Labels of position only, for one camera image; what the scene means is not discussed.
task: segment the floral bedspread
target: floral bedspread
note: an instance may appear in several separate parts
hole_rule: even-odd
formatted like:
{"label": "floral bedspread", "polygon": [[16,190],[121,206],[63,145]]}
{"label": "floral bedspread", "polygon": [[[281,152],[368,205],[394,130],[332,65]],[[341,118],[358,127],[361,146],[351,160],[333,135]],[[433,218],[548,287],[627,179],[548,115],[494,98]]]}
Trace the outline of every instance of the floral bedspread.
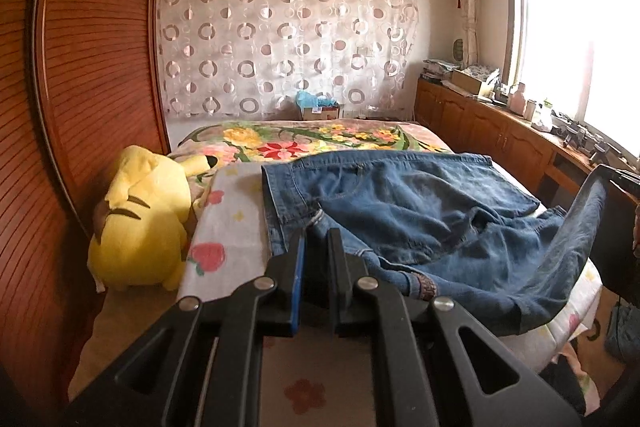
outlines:
{"label": "floral bedspread", "polygon": [[169,156],[204,154],[218,163],[189,179],[191,199],[199,198],[209,178],[229,163],[293,160],[310,154],[349,149],[451,152],[427,128],[412,123],[373,120],[230,121],[196,129]]}

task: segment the pikachu plush toy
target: pikachu plush toy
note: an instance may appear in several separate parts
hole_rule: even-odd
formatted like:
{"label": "pikachu plush toy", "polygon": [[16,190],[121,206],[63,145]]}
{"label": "pikachu plush toy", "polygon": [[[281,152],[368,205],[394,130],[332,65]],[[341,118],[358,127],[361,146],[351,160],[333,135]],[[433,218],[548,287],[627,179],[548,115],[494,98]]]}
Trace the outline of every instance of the pikachu plush toy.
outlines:
{"label": "pikachu plush toy", "polygon": [[187,176],[209,168],[206,156],[178,163],[136,145],[122,152],[116,175],[94,212],[87,265],[98,292],[158,283],[167,290],[178,287],[188,247]]}

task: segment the cabinet door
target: cabinet door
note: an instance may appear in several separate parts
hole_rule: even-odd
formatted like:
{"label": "cabinet door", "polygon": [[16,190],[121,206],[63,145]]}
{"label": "cabinet door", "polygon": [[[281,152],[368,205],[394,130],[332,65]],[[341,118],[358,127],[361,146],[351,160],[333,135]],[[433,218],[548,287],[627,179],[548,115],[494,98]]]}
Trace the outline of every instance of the cabinet door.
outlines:
{"label": "cabinet door", "polygon": [[484,107],[481,103],[470,103],[468,134],[465,150],[475,154],[491,156],[501,161],[501,145],[508,120],[497,111]]}
{"label": "cabinet door", "polygon": [[434,127],[437,125],[440,114],[438,96],[443,89],[435,84],[424,81],[419,82],[418,96],[415,102],[415,119],[420,125],[436,132]]}
{"label": "cabinet door", "polygon": [[534,130],[512,122],[502,140],[500,165],[535,194],[552,152],[551,144]]}
{"label": "cabinet door", "polygon": [[462,152],[464,148],[462,126],[465,119],[466,98],[449,89],[440,94],[440,121],[436,134],[442,138],[453,152]]}

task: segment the metal screw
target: metal screw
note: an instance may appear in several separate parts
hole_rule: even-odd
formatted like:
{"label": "metal screw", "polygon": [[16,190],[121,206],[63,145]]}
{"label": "metal screw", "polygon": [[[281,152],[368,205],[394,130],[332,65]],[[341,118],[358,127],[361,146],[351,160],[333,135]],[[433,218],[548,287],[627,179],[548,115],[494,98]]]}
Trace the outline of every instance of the metal screw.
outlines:
{"label": "metal screw", "polygon": [[258,279],[254,281],[254,286],[258,288],[258,290],[270,290],[275,285],[276,283],[274,280],[271,277],[266,276],[258,277]]}
{"label": "metal screw", "polygon": [[180,299],[178,301],[178,307],[183,311],[183,312],[192,312],[194,310],[197,310],[200,306],[200,299],[198,299],[197,297],[194,297],[192,295],[189,295],[187,297],[183,297],[182,299]]}
{"label": "metal screw", "polygon": [[441,312],[450,312],[456,304],[449,297],[436,297],[433,299],[433,307]]}
{"label": "metal screw", "polygon": [[371,291],[375,290],[378,287],[378,280],[375,279],[375,277],[370,277],[367,275],[366,277],[360,277],[357,284],[358,288],[360,288],[361,290]]}

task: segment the denim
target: denim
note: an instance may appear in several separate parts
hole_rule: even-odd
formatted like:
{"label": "denim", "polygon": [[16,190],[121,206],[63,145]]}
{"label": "denim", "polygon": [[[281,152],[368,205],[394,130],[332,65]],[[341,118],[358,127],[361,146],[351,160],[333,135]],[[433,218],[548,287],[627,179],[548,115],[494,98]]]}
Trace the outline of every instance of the denim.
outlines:
{"label": "denim", "polygon": [[622,363],[640,360],[640,310],[616,303],[611,309],[609,328],[604,340],[607,352]]}
{"label": "denim", "polygon": [[[562,309],[606,197],[590,176],[566,217],[561,208],[530,217],[540,202],[471,154],[340,151],[262,171],[273,255],[296,229],[322,241],[336,227],[374,277],[408,297],[450,296],[496,335],[524,333]],[[326,277],[324,260],[306,263]]]}

